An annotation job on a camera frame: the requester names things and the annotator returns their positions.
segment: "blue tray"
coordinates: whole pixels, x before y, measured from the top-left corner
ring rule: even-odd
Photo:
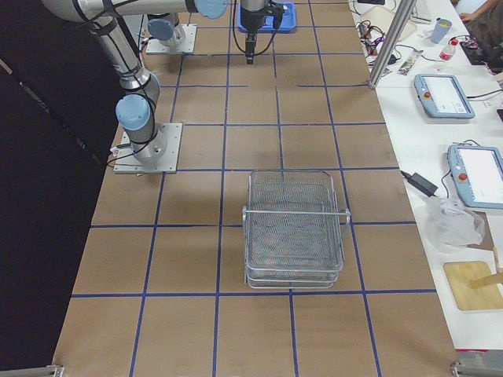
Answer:
[[[279,4],[283,4],[287,7],[285,13],[283,13],[283,20],[281,21],[280,28],[277,29],[278,33],[289,33],[297,26],[297,14],[296,14],[296,6],[293,2],[282,2]],[[246,29],[241,25],[241,7],[236,9],[237,11],[237,27],[240,31],[246,31]],[[266,17],[266,24],[259,29],[259,33],[271,33],[273,32],[273,17]]]

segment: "touchscreen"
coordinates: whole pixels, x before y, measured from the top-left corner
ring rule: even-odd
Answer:
[[[424,82],[437,107],[437,112],[449,114],[468,113],[451,77],[425,76]]]
[[[473,199],[483,203],[503,203],[503,177],[494,151],[460,148]]]

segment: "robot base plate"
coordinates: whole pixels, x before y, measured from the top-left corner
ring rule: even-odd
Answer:
[[[151,39],[147,45],[147,55],[180,55],[182,53],[193,53],[194,46],[196,45],[197,25],[188,24],[182,26],[185,31],[185,41],[176,45],[176,47],[168,47],[161,44],[158,39]]]
[[[178,164],[178,153],[180,152],[180,141],[182,139],[182,124],[181,123],[163,123],[159,125],[159,132],[167,140],[166,152],[158,159],[149,163],[142,163],[131,154],[130,148],[119,150],[116,164],[113,171],[116,174],[148,174],[148,173],[176,173]],[[129,143],[129,137],[126,133],[123,134],[122,144]]]

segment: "stacked wire baskets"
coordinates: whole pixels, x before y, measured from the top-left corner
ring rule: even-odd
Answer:
[[[319,170],[256,170],[243,209],[244,279],[253,288],[330,288],[343,268],[349,211]]]

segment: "person's arm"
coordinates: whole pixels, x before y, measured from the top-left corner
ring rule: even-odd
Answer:
[[[475,12],[462,13],[459,15],[459,17],[461,18],[461,20],[463,22],[473,21],[475,18],[477,18],[481,14],[484,14],[488,10],[493,9],[499,2],[500,2],[500,0],[487,0]]]

